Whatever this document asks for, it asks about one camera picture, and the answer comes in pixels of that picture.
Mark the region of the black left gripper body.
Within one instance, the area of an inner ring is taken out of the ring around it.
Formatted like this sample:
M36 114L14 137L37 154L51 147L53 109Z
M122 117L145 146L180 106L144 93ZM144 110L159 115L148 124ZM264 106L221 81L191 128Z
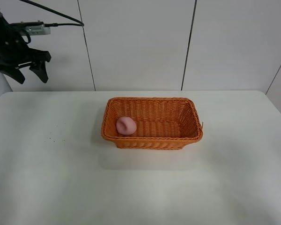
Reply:
M50 53L29 48L22 38L23 32L23 29L9 24L0 12L0 64L17 66L29 62L49 62Z

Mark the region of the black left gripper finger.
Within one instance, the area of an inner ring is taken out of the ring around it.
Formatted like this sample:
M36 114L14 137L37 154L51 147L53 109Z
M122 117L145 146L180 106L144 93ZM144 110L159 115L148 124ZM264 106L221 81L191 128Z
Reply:
M32 62L29 70L35 73L43 83L48 82L45 61Z
M25 81L25 77L22 72L14 67L0 65L0 73L9 76L20 84L23 84Z

